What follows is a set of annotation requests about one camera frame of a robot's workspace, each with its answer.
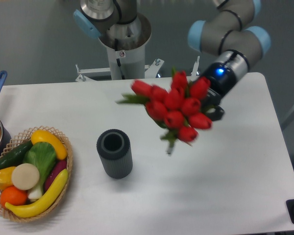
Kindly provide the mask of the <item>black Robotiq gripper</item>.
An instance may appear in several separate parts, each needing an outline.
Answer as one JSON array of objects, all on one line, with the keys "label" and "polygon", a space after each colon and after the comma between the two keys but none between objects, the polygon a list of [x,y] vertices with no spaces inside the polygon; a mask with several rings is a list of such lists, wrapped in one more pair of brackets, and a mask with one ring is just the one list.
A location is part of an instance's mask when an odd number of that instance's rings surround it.
[{"label": "black Robotiq gripper", "polygon": [[[202,74],[210,81],[208,96],[203,100],[204,106],[219,105],[221,99],[238,83],[238,76],[227,64],[215,62],[211,64]],[[205,115],[211,121],[219,121],[225,114],[221,106],[209,109]]]}]

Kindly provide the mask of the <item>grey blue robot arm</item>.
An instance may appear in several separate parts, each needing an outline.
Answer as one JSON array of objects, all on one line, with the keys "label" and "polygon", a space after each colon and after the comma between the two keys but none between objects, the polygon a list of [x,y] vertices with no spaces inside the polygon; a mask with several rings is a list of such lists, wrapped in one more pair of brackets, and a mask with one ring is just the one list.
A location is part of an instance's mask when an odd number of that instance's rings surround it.
[{"label": "grey blue robot arm", "polygon": [[[212,85],[204,101],[205,112],[220,120],[221,99],[261,60],[271,46],[269,34],[249,26],[261,9],[258,0],[217,0],[219,14],[209,22],[196,21],[188,32],[192,49],[217,57],[203,76]],[[152,78],[145,68],[145,46],[151,37],[148,19],[134,0],[83,0],[74,11],[78,27],[106,47],[113,80]]]}]

